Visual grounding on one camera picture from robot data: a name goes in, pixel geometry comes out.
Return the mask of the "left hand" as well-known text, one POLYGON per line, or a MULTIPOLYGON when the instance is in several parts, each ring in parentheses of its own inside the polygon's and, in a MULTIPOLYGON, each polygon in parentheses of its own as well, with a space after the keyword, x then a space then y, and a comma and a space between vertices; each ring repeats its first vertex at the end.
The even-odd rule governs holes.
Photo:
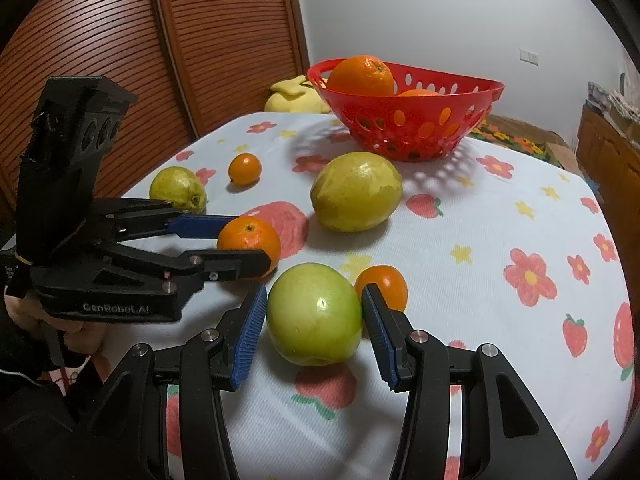
POLYGON ((21 299, 4 294, 4 301, 9 317, 18 327, 31 332, 45 325, 60 330, 64 335, 64 344, 70 351, 91 356, 103 344, 107 332, 105 324, 54 318, 43 310, 39 300, 32 295, 21 299))

